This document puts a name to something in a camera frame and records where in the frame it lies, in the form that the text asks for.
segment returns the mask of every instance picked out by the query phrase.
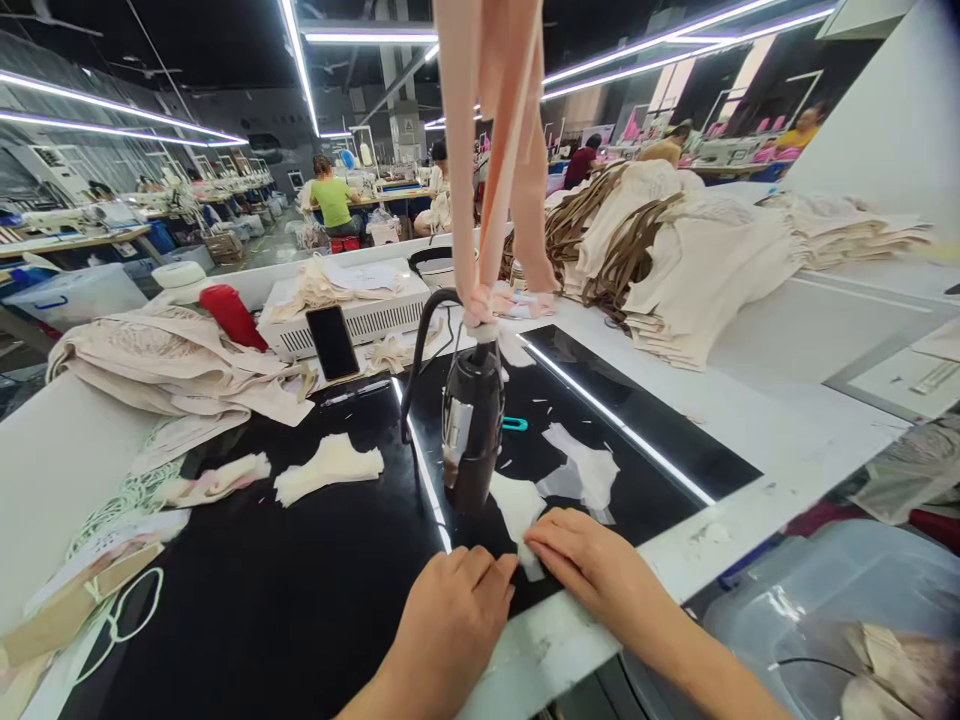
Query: white plastic box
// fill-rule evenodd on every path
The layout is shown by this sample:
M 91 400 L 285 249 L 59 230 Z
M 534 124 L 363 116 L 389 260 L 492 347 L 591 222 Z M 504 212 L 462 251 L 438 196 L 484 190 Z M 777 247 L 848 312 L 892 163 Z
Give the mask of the white plastic box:
M 61 332 L 96 317 L 136 310 L 146 302 L 121 263 L 64 273 L 3 300 Z

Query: red bottle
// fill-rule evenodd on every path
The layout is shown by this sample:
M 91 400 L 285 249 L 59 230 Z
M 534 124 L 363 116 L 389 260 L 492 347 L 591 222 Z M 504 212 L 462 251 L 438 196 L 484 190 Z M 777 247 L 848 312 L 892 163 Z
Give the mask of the red bottle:
M 267 351 L 267 341 L 257 332 L 250 312 L 240 294 L 229 285 L 214 285 L 200 292 L 200 305 L 223 328 L 231 340 L 240 345 Z

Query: plastic storage bin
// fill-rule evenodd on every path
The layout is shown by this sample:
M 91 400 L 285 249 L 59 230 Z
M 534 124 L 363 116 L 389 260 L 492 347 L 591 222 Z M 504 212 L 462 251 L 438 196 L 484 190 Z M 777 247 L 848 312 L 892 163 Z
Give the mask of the plastic storage bin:
M 65 332 L 93 318 L 135 310 L 147 298 L 121 263 L 65 273 L 4 298 L 3 304 Z
M 861 670 L 843 637 L 854 623 L 957 640 L 960 558 L 929 540 L 872 520 L 847 520 L 809 540 L 791 538 L 744 571 L 710 605 L 704 627 L 798 718 L 833 720 L 850 678 L 818 663 Z

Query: white device box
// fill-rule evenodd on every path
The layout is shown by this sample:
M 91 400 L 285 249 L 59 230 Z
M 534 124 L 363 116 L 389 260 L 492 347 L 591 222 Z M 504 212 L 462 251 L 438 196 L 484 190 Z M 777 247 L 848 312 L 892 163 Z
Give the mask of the white device box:
M 423 304 L 430 297 L 430 288 L 410 270 L 405 258 L 383 260 L 377 264 L 393 266 L 402 289 L 396 297 L 388 300 L 350 300 L 341 303 L 350 341 L 354 345 L 380 340 L 392 332 L 416 330 L 420 324 Z M 296 291 L 296 283 L 297 278 L 275 282 L 265 307 L 292 297 Z M 306 311 L 301 311 L 295 318 L 283 323 L 260 323 L 257 330 L 282 360 L 303 360 L 317 354 L 310 326 L 307 325 Z

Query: worker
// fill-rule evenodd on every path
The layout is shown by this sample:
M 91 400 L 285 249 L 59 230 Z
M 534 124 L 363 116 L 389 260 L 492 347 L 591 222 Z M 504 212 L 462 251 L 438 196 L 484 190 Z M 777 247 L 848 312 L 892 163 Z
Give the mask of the worker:
M 323 213 L 323 225 L 327 235 L 331 238 L 356 236 L 361 244 L 364 242 L 364 222 L 360 213 L 350 213 L 347 201 L 360 203 L 360 194 L 347 185 L 342 178 L 333 174 L 333 164 L 330 159 L 317 155 L 313 159 L 313 170 L 317 179 L 310 188 L 313 204 L 311 209 Z
M 777 140 L 777 151 L 783 152 L 789 148 L 806 149 L 810 141 L 820 132 L 820 123 L 822 121 L 823 115 L 819 106 L 807 108 L 800 113 L 794 129 L 785 132 Z
M 639 160 L 666 160 L 674 167 L 680 165 L 683 146 L 690 137 L 689 125 L 677 125 L 660 142 L 655 142 L 640 153 Z
M 570 164 L 567 165 L 567 173 L 563 176 L 563 189 L 573 190 L 577 185 L 590 177 L 590 171 L 595 170 L 599 163 L 597 162 L 597 150 L 603 138 L 594 133 L 587 140 L 587 144 L 577 150 L 570 158 Z
M 97 180 L 88 180 L 87 184 L 90 186 L 90 194 L 93 196 L 94 201 L 117 199 L 116 194 L 109 185 L 105 185 Z
M 413 229 L 419 237 L 429 237 L 437 232 L 453 229 L 450 208 L 450 175 L 447 169 L 447 143 L 437 140 L 430 148 L 433 170 L 430 172 L 430 208 L 413 221 Z
M 733 654 L 687 617 L 630 543 L 577 510 L 554 508 L 524 542 L 623 646 L 714 720 L 789 720 Z M 337 716 L 451 719 L 486 670 L 507 622 L 516 555 L 438 553 L 410 589 L 377 674 Z

